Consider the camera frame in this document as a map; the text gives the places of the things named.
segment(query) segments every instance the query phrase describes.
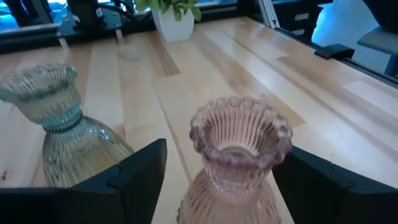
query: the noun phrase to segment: vase neck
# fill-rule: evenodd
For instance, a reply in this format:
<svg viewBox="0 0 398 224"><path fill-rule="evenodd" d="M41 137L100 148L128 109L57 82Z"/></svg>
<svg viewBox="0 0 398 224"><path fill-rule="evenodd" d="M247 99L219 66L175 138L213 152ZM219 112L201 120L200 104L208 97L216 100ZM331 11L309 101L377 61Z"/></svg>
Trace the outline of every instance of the vase neck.
<svg viewBox="0 0 398 224"><path fill-rule="evenodd" d="M243 167L224 167L204 161L205 169L213 185L229 195L246 195L252 192L266 176L264 170L248 170Z"/></svg>
<svg viewBox="0 0 398 224"><path fill-rule="evenodd" d="M63 121L58 125L43 125L43 129L48 133L64 133L78 125L82 118L83 113L81 112L81 110L78 110L78 112L71 119Z"/></svg>

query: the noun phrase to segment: ribbed glass vase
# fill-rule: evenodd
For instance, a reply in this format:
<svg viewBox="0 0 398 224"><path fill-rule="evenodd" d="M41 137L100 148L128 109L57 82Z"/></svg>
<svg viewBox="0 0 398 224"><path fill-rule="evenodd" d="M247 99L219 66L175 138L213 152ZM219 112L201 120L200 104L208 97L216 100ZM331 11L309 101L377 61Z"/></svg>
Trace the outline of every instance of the ribbed glass vase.
<svg viewBox="0 0 398 224"><path fill-rule="evenodd" d="M198 109L190 138L205 168L180 207L178 224L276 224L265 177L292 148L284 116L252 98L218 98Z"/></svg>
<svg viewBox="0 0 398 224"><path fill-rule="evenodd" d="M47 132L43 161L53 187L71 187L133 153L105 124L83 116L76 77L73 67L56 64L28 68L0 80L0 100L16 105Z"/></svg>

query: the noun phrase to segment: wooden table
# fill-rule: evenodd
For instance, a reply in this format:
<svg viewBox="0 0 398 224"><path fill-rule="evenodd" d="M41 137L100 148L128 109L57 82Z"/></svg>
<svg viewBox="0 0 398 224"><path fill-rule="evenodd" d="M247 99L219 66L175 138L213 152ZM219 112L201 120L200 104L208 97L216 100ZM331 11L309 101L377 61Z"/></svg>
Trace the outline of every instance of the wooden table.
<svg viewBox="0 0 398 224"><path fill-rule="evenodd" d="M398 90L248 18L195 26L189 41L165 44L156 32L0 56L1 75L67 61L86 115L138 150L167 138L169 157L153 223L175 223L189 183L203 167L188 138L189 120L219 96L265 97L286 115L294 144L339 166L398 187ZM44 132L0 103L1 187L45 186ZM293 223L277 189L282 223Z"/></svg>

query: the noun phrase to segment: white pot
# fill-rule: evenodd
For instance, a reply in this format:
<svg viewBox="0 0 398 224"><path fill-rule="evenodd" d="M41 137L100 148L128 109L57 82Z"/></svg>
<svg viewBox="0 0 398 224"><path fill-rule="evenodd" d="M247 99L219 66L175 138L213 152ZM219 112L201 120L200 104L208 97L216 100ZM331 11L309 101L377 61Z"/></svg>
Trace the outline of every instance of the white pot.
<svg viewBox="0 0 398 224"><path fill-rule="evenodd" d="M157 31L167 43L188 40L191 37L194 23L191 10L182 17L181 22L174 19L172 6L163 14L161 11L152 11L152 15Z"/></svg>

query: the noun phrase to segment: wooden tabletop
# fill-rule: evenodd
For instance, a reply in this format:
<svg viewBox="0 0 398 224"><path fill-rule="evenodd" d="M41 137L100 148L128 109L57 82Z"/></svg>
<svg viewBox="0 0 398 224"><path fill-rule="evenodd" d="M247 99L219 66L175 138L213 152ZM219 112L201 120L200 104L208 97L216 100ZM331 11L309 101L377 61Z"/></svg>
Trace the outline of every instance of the wooden tabletop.
<svg viewBox="0 0 398 224"><path fill-rule="evenodd" d="M203 164L189 120L219 96L265 97L286 115L293 143L333 163L398 187L398 90L248 18L195 26L192 38L165 44L157 32L0 56L0 75L26 66L76 67L83 112L115 129L134 150L166 138L168 161L153 223L175 223ZM44 131L0 102L0 186L46 186ZM272 174L282 223L293 223Z"/></svg>

